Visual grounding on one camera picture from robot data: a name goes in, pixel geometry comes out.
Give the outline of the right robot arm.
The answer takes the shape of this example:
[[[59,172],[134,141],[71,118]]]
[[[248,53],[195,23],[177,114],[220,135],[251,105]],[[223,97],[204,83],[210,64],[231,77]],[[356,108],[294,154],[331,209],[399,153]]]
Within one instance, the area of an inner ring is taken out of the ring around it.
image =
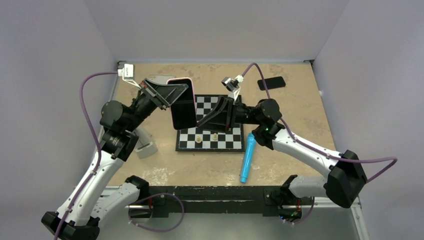
[[[197,127],[229,134],[236,124],[256,125],[251,133],[257,144],[287,154],[320,173],[319,177],[290,176],[281,186],[284,202],[292,204],[300,198],[323,197],[342,208],[350,208],[368,181],[358,156],[349,150],[344,153],[329,150],[295,135],[278,122],[281,117],[274,99],[262,99],[256,106],[247,106],[220,96]]]

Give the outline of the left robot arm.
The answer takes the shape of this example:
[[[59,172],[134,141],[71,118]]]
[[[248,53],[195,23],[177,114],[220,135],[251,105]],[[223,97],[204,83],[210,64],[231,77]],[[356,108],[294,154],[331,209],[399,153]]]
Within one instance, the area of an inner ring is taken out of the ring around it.
[[[171,107],[188,91],[185,83],[156,84],[144,79],[130,105],[111,100],[101,109],[101,138],[95,138],[97,152],[86,173],[68,199],[55,211],[46,212],[41,222],[56,240],[95,240],[106,219],[127,205],[155,207],[155,198],[167,193],[150,193],[149,183],[135,175],[128,177],[105,200],[100,197],[110,179],[127,161],[139,140],[136,129],[156,109]]]

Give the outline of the white phone case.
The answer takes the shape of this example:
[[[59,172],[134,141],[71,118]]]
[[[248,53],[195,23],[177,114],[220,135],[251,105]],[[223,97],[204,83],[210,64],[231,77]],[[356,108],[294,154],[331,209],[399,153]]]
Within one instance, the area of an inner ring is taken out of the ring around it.
[[[166,85],[167,81],[169,79],[174,79],[175,76],[174,75],[163,75],[163,74],[151,74],[147,78],[150,81],[152,81],[156,84]]]

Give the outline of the black phone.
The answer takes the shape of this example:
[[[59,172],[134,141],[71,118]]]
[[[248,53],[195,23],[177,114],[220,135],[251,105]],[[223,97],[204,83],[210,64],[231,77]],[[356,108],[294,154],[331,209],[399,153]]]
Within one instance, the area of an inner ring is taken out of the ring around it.
[[[270,78],[265,78],[264,82],[266,83],[266,87],[268,90],[284,88],[286,86],[286,82],[282,76],[275,76]],[[265,91],[265,85],[262,79],[257,81],[257,85],[261,91]]]

